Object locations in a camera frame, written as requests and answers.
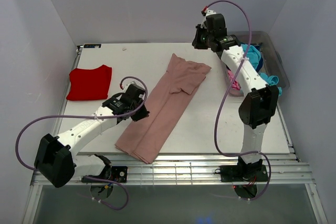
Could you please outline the dusty pink t-shirt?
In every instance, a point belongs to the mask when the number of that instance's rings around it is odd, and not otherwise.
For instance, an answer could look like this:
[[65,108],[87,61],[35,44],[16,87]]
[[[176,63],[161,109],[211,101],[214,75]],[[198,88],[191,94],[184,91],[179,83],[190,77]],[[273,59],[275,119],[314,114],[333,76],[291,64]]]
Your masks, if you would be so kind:
[[151,164],[210,70],[204,63],[186,61],[173,54],[165,74],[146,100],[149,117],[131,122],[115,147]]

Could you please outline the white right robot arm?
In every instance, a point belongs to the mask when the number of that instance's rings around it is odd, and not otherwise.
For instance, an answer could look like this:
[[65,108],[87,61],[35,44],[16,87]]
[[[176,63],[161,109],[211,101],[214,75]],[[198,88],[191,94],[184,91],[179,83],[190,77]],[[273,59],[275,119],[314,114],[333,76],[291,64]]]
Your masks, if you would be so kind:
[[265,182],[268,174],[261,157],[265,129],[275,115],[279,90],[269,85],[254,69],[244,53],[247,52],[235,35],[228,35],[225,18],[213,10],[202,12],[201,24],[196,26],[192,42],[195,49],[211,49],[235,74],[244,100],[238,108],[244,125],[241,152],[236,165],[220,166],[217,173],[223,182]]

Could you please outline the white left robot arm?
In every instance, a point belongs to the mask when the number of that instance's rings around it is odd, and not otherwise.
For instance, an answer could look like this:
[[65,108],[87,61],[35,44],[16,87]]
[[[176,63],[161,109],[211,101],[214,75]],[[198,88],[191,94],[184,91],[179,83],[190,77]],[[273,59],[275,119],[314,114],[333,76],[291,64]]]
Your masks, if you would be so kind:
[[111,178],[112,164],[103,155],[78,156],[78,153],[104,131],[121,121],[147,118],[143,104],[146,89],[135,82],[126,85],[123,92],[113,95],[84,121],[56,136],[46,134],[39,144],[34,167],[56,188],[74,177],[105,182]]

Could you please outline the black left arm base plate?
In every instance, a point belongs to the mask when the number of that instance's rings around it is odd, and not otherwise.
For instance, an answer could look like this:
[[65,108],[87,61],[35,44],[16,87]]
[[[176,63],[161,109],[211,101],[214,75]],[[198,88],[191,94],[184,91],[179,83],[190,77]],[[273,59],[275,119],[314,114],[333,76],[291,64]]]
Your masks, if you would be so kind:
[[87,176],[112,180],[119,183],[126,183],[128,175],[128,167],[127,166],[104,166],[103,168],[98,169],[97,172],[90,171]]

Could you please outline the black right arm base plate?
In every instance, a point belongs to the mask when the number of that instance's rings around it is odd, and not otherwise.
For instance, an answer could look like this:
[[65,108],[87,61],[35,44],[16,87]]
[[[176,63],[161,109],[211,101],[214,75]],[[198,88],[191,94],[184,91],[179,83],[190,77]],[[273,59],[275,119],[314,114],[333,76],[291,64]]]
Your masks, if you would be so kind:
[[220,175],[221,182],[266,182],[268,180],[265,165],[261,170],[249,174],[243,174],[237,165],[222,165],[215,169],[214,174]]

